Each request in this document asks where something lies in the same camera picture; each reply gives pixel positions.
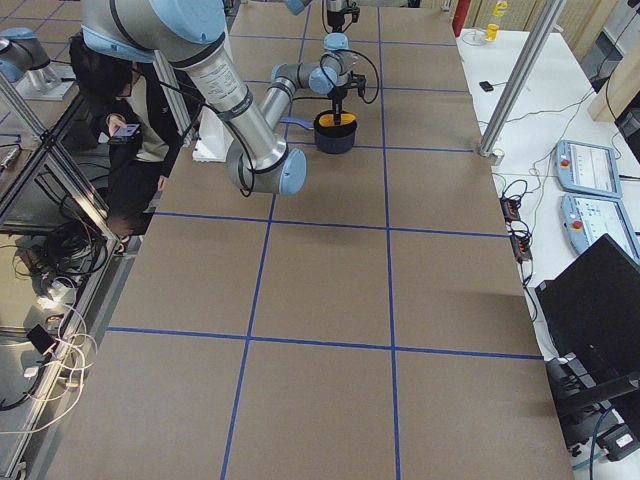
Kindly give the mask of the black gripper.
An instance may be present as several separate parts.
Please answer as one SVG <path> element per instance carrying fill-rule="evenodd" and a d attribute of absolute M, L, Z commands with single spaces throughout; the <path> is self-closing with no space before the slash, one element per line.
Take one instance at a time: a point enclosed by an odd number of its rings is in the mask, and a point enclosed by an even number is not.
<path fill-rule="evenodd" d="M 345 28 L 345 17 L 348 15 L 347 9 L 340 11 L 326 11 L 326 20 L 332 32 L 343 32 Z"/>
<path fill-rule="evenodd" d="M 333 121 L 336 125 L 342 124 L 343 107 L 342 102 L 348 95 L 348 87 L 335 85 L 329 92 L 329 99 L 332 101 Z"/>

